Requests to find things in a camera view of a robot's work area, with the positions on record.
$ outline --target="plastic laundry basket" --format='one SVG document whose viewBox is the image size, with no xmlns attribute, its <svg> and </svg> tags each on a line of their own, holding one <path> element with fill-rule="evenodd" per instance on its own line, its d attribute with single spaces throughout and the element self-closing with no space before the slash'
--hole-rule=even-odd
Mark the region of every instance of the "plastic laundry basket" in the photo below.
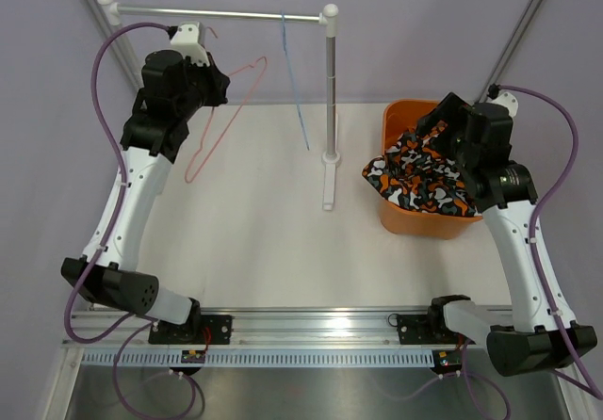
<svg viewBox="0 0 603 420">
<path fill-rule="evenodd" d="M 427 100 L 398 100 L 383 113 L 382 152 L 395 145 L 400 135 L 418 120 L 431 112 L 438 102 Z M 459 218 L 407 211 L 385 199 L 382 200 L 379 217 L 381 224 L 392 234 L 417 234 L 451 239 L 461 234 L 470 224 L 481 217 Z"/>
</svg>

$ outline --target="white wall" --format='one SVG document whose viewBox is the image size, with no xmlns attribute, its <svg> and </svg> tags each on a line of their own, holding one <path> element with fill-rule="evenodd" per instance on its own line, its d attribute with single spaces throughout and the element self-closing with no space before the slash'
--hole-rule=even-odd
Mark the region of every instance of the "white wall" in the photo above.
<svg viewBox="0 0 603 420">
<path fill-rule="evenodd" d="M 580 147 L 573 173 L 543 213 L 553 266 L 578 320 L 603 338 L 603 221 L 601 220 L 601 76 L 603 0 L 546 0 L 503 81 L 558 100 L 578 124 Z M 530 168 L 542 196 L 559 176 L 571 144 L 562 116 L 519 97 L 513 157 Z M 603 346 L 584 361 L 603 386 Z M 596 403 L 603 416 L 601 403 Z"/>
<path fill-rule="evenodd" d="M 0 27 L 0 417 L 28 420 L 62 334 L 62 259 L 88 242 L 115 163 L 90 100 L 102 39 L 80 1 L 0 0 Z M 132 94 L 110 57 L 100 86 L 122 123 Z"/>
<path fill-rule="evenodd" d="M 528 0 L 117 0 L 175 8 L 257 10 L 318 14 L 327 3 L 340 8 L 337 91 L 341 102 L 443 98 L 450 90 L 475 98 Z M 126 17 L 128 23 L 139 17 Z M 163 19 L 178 23 L 180 19 Z M 257 57 L 269 70 L 254 94 L 257 102 L 293 99 L 276 23 L 206 20 L 219 33 L 208 38 L 227 73 Z M 288 27 L 288 46 L 306 103 L 324 101 L 324 29 Z M 144 57 L 160 40 L 133 37 Z M 249 79 L 235 78 L 229 97 L 240 100 Z"/>
</svg>

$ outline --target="camouflage clothing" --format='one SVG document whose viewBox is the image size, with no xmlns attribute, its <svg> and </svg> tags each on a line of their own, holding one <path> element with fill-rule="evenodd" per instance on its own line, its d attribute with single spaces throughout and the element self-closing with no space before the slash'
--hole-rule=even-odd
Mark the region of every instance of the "camouflage clothing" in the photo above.
<svg viewBox="0 0 603 420">
<path fill-rule="evenodd" d="M 430 148 L 430 140 L 443 129 L 436 127 L 424 138 L 408 130 L 384 156 L 368 163 L 362 175 L 384 199 L 405 210 L 473 218 L 479 213 L 454 161 Z"/>
</svg>

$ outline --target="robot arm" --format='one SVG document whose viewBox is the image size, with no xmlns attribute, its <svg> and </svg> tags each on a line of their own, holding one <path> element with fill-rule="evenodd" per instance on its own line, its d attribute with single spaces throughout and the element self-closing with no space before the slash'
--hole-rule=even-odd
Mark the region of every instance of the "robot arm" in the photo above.
<svg viewBox="0 0 603 420">
<path fill-rule="evenodd" d="M 467 297 L 434 299 L 428 311 L 430 326 L 439 333 L 458 332 L 487 349 L 503 376 L 572 363 L 554 315 L 562 319 L 579 355 L 596 345 L 594 329 L 576 322 L 562 294 L 538 222 L 536 245 L 558 311 L 551 312 L 546 301 L 528 234 L 536 190 L 528 169 L 509 160 L 512 117 L 517 110 L 513 100 L 503 92 L 493 101 L 469 106 L 450 93 L 417 127 L 417 133 L 424 135 L 438 122 L 446 124 L 434 148 L 456 161 L 467 193 L 495 239 L 513 305 L 513 324 L 507 324 Z"/>
<path fill-rule="evenodd" d="M 198 302 L 161 286 L 155 276 L 136 272 L 140 241 L 155 197 L 188 136 L 188 120 L 201 106 L 226 103 L 230 81 L 205 51 L 204 30 L 199 24 L 183 23 L 170 28 L 169 34 L 172 49 L 151 53 L 145 59 L 144 87 L 138 92 L 120 141 L 128 170 L 122 211 L 80 295 L 90 302 L 180 325 L 189 321 Z M 71 285 L 99 249 L 121 188 L 118 172 L 105 211 L 82 256 L 65 259 L 61 274 Z"/>
</svg>

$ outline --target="horizontal rod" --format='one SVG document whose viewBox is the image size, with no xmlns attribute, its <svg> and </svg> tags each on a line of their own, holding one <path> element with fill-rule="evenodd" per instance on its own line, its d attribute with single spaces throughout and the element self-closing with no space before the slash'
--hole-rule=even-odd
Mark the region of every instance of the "horizontal rod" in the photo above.
<svg viewBox="0 0 603 420">
<path fill-rule="evenodd" d="M 257 12 L 228 12 L 220 10 L 194 10 L 188 8 L 154 8 L 150 6 L 128 6 L 119 4 L 117 11 L 121 15 L 152 15 L 168 17 L 205 17 L 205 18 L 230 18 L 236 20 L 263 20 L 280 22 L 283 17 L 280 13 Z M 287 22 L 316 23 L 320 24 L 320 15 L 285 15 Z"/>
</svg>

